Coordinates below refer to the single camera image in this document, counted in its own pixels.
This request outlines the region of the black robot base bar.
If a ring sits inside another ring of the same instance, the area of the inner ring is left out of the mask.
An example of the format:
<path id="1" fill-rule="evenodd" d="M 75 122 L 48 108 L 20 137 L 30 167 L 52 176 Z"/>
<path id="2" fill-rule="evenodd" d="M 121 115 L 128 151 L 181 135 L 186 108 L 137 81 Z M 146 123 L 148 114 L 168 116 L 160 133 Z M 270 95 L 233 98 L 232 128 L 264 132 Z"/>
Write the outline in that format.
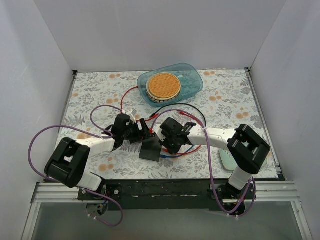
<path id="1" fill-rule="evenodd" d="M 97 192 L 124 210 L 220 209 L 209 179 L 103 180 Z"/>

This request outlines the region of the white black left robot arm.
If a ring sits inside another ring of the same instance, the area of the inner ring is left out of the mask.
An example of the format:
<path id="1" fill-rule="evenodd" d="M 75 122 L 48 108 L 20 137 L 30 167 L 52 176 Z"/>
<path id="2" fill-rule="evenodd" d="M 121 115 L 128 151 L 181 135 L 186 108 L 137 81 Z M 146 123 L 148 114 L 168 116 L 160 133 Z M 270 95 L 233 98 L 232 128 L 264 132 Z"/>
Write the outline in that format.
<path id="1" fill-rule="evenodd" d="M 142 143 L 139 158 L 158 162 L 162 146 L 155 133 L 148 128 L 144 119 L 137 123 L 127 114 L 118 114 L 111 132 L 104 129 L 101 137 L 73 140 L 63 138 L 45 166 L 45 174 L 69 188 L 89 189 L 95 200 L 106 196 L 106 187 L 101 184 L 102 178 L 89 171 L 86 165 L 89 158 L 104 152 L 119 149 L 124 141 Z"/>

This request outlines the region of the black network switch box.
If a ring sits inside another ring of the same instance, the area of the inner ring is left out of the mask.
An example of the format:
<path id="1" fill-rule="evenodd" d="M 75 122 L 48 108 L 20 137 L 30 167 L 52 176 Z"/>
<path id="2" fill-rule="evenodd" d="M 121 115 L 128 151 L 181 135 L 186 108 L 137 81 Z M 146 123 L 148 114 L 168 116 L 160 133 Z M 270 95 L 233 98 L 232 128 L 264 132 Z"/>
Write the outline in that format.
<path id="1" fill-rule="evenodd" d="M 139 158 L 143 160 L 159 162 L 162 151 L 162 145 L 157 136 L 142 141 Z"/>

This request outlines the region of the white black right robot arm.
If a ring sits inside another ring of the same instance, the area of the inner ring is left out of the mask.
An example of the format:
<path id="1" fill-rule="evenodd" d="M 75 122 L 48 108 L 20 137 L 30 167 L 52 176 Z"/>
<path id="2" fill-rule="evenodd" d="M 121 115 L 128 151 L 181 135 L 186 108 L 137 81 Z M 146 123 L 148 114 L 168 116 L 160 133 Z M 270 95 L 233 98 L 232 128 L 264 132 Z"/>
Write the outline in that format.
<path id="1" fill-rule="evenodd" d="M 204 145 L 229 151 L 236 167 L 223 190 L 232 199 L 243 195 L 247 182 L 259 173 L 271 150 L 270 145 L 246 124 L 236 129 L 206 128 L 193 122 L 181 125 L 169 117 L 152 130 L 159 143 L 171 154 L 176 154 L 184 145 Z"/>

